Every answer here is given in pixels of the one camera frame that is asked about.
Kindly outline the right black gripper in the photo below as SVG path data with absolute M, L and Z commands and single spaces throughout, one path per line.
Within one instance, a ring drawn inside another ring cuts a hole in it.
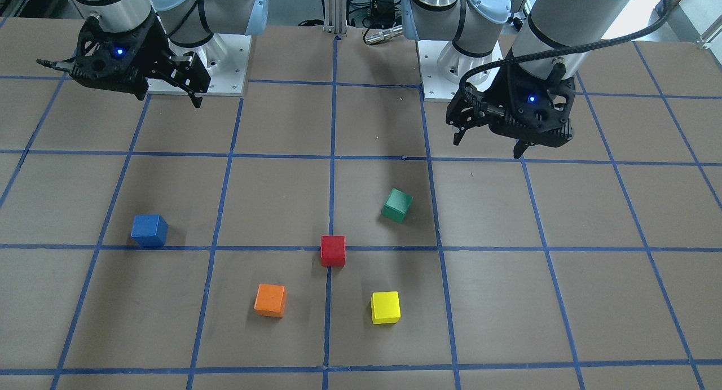
M 209 89 L 211 76 L 201 56 L 194 51 L 176 55 L 160 23 L 153 23 L 144 41 L 144 71 L 150 78 L 161 79 L 188 94 L 193 106 L 199 109 L 203 94 Z M 134 96 L 144 101 L 148 86 L 134 87 Z

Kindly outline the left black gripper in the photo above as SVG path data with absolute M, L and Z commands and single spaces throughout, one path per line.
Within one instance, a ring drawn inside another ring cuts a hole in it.
M 446 109 L 446 124 L 454 128 L 453 144 L 459 146 L 472 128 L 487 126 L 493 133 L 517 139 L 513 158 L 520 159 L 534 145 L 521 139 L 531 138 L 531 125 L 525 116 L 531 112 L 531 74 L 522 68 L 501 68 L 488 89 L 480 91 L 469 80 L 479 68 L 464 74 L 459 88 Z

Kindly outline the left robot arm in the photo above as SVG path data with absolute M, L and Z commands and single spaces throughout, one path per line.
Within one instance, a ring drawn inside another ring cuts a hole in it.
M 486 127 L 513 139 L 518 159 L 531 146 L 573 140 L 574 76 L 590 51 L 636 38 L 604 40 L 627 4 L 536 0 L 506 53 L 499 38 L 516 12 L 513 0 L 402 0 L 402 29 L 417 42 L 426 96 L 448 103 L 453 143 Z

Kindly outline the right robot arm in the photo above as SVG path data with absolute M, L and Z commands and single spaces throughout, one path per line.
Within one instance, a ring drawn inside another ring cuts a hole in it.
M 149 80 L 189 97 L 194 107 L 223 63 L 223 35 L 264 32 L 268 0 L 72 0 L 85 22 L 75 55 L 38 64 L 69 74 L 82 86 L 134 95 Z

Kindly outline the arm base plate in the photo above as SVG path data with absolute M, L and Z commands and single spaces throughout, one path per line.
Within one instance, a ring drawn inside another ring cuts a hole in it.
M 211 81 L 205 96 L 242 97 L 254 37 L 216 33 L 205 45 L 186 49 L 167 41 L 176 55 L 194 51 L 205 64 Z
M 503 58 L 498 42 L 491 54 L 482 58 L 462 55 L 451 41 L 418 41 L 417 51 L 424 99 L 430 102 L 450 102 L 467 71 Z

